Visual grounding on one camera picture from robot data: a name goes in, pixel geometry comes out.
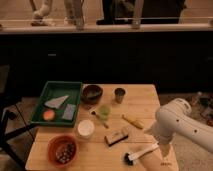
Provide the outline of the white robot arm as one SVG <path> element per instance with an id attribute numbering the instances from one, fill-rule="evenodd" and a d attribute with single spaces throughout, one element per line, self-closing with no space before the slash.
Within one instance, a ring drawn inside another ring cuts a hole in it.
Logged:
<path id="1" fill-rule="evenodd" d="M 191 112 L 191 105 L 182 98 L 175 98 L 156 110 L 155 121 L 145 133 L 155 138 L 164 156 L 170 152 L 175 134 L 213 153 L 213 128 L 189 117 Z"/>

